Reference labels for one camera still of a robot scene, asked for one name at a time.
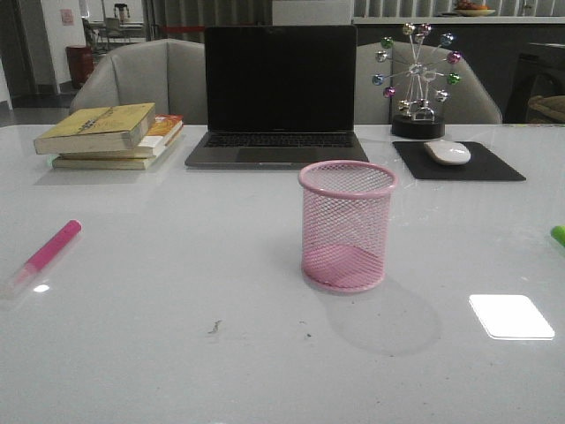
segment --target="mesh cup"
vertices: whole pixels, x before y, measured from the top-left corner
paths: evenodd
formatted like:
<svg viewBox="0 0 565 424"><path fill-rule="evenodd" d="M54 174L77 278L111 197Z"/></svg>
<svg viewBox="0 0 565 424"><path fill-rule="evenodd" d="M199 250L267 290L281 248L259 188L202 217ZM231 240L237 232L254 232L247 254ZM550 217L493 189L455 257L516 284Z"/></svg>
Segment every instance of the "mesh cup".
<svg viewBox="0 0 565 424"><path fill-rule="evenodd" d="M305 274L338 292L380 283L396 176L373 163L327 161L303 168L298 181L304 187Z"/></svg>

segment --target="floor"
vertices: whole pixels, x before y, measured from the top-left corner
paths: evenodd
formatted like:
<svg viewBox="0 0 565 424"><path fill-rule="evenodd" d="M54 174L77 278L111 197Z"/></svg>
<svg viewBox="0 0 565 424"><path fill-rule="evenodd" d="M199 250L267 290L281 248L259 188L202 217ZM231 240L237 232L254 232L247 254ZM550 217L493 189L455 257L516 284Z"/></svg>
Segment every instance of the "floor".
<svg viewBox="0 0 565 424"><path fill-rule="evenodd" d="M11 99L13 109L0 109L0 126L19 124L56 124L69 116L74 93L62 95L26 95Z"/></svg>

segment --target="black mouse pad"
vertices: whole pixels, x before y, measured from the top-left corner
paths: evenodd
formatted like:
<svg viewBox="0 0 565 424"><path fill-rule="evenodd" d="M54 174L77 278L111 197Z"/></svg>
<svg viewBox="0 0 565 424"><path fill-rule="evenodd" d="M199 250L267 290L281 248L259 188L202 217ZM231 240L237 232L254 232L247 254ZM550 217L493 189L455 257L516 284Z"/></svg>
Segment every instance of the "black mouse pad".
<svg viewBox="0 0 565 424"><path fill-rule="evenodd" d="M462 181L524 181L526 178L500 157L476 141L462 141L471 152L463 165L441 165L424 147L424 141L393 141L396 151L417 179L452 179Z"/></svg>

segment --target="white mouse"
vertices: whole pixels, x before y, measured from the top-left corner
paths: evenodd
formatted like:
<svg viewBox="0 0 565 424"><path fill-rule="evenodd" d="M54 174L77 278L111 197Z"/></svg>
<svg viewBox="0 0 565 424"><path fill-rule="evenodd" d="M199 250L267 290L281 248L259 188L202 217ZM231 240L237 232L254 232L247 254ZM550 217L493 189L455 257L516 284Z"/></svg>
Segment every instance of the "white mouse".
<svg viewBox="0 0 565 424"><path fill-rule="evenodd" d="M430 157L442 165L463 165L471 159L469 149L456 141L426 141L424 147Z"/></svg>

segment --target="black base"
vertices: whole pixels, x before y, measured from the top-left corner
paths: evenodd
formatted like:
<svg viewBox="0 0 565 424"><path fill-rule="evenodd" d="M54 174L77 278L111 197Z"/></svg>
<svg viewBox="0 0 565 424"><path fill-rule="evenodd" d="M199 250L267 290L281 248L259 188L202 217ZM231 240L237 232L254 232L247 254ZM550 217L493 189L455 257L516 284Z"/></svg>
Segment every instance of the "black base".
<svg viewBox="0 0 565 424"><path fill-rule="evenodd" d="M390 131L405 139L430 140L443 137L445 125L440 117L435 117L434 121L413 121L410 117L395 115Z"/></svg>

